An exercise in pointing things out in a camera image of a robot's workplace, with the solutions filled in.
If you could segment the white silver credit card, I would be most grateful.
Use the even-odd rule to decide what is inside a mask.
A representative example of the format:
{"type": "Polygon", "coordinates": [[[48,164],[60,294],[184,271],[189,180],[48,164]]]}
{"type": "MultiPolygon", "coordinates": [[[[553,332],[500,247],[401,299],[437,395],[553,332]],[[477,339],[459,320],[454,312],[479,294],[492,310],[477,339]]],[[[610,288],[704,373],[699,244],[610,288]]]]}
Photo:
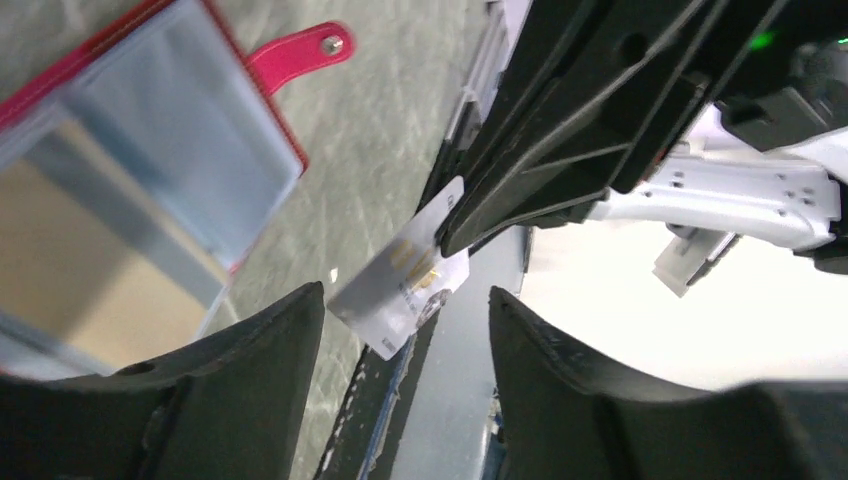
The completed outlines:
{"type": "Polygon", "coordinates": [[[463,194],[464,180],[456,176],[327,302],[383,360],[392,359],[470,275],[468,251],[445,257],[436,240],[463,194]]]}

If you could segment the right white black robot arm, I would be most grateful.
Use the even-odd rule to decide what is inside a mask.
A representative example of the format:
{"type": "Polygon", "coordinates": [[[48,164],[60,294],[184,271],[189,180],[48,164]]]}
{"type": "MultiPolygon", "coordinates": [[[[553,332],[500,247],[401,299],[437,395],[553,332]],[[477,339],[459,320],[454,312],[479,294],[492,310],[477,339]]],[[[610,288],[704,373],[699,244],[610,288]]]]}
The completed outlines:
{"type": "Polygon", "coordinates": [[[440,155],[446,255],[514,225],[656,221],[683,294],[738,238],[847,271],[843,1],[534,1],[440,155]]]}

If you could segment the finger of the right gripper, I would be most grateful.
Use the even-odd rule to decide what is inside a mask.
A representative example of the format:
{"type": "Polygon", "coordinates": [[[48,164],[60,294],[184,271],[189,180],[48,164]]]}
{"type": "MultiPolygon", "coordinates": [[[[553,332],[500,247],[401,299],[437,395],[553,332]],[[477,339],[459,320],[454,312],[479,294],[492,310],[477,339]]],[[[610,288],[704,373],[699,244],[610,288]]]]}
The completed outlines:
{"type": "Polygon", "coordinates": [[[608,19],[613,1],[506,1],[509,62],[491,110],[471,145],[461,151],[453,173],[482,177],[499,149],[529,140],[535,112],[547,91],[565,75],[608,19]]]}
{"type": "Polygon", "coordinates": [[[453,255],[507,227],[602,198],[613,189],[629,149],[647,125],[649,106],[628,119],[616,93],[698,14],[724,1],[613,1],[608,19],[535,110],[529,140],[502,146],[437,233],[453,255]]]}

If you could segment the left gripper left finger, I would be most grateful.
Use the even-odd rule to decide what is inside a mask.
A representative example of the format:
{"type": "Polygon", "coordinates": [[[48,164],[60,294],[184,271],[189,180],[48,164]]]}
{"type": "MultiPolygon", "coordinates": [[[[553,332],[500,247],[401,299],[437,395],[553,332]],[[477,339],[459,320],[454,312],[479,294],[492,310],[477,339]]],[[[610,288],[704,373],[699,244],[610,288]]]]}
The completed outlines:
{"type": "Polygon", "coordinates": [[[324,323],[307,283],[111,376],[1,380],[5,479],[285,479],[324,323]]]}

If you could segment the red leather card holder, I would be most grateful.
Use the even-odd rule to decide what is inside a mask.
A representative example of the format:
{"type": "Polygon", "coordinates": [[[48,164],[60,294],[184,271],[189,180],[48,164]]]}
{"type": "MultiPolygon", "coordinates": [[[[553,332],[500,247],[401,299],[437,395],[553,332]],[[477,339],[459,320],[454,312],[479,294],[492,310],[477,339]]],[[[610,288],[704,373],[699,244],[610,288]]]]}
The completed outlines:
{"type": "MultiPolygon", "coordinates": [[[[308,159],[273,94],[341,63],[351,31],[325,22],[245,54],[209,1],[145,1],[1,107],[4,133],[74,120],[227,270],[228,283],[308,159]]],[[[109,375],[47,353],[1,310],[1,370],[35,380],[109,375]]]]}

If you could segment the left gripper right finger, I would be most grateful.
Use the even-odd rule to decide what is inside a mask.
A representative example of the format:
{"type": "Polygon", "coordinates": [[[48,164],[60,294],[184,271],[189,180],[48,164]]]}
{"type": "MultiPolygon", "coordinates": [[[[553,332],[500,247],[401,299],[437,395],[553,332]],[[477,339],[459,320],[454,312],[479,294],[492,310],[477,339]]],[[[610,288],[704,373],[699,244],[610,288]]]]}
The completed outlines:
{"type": "Polygon", "coordinates": [[[512,479],[843,479],[847,385],[710,392],[649,375],[495,287],[489,330],[512,479]]]}

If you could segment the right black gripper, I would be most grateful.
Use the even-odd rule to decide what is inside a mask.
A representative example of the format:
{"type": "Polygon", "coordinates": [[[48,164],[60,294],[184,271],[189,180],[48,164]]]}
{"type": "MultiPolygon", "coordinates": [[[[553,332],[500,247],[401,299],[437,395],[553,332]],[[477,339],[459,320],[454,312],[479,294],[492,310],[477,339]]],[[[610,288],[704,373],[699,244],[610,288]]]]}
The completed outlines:
{"type": "Polygon", "coordinates": [[[720,125],[765,152],[847,125],[847,4],[724,1],[698,14],[615,98],[631,119],[650,110],[611,186],[628,193],[713,104],[720,125]]]}

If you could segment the gold credit card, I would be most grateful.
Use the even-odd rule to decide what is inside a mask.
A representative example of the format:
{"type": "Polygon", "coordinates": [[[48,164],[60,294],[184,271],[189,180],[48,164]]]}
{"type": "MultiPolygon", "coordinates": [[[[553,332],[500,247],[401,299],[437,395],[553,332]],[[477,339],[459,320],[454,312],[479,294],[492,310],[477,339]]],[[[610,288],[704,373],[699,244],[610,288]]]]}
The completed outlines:
{"type": "Polygon", "coordinates": [[[1,137],[1,310],[110,373],[194,341],[227,270],[79,122],[1,137]]]}

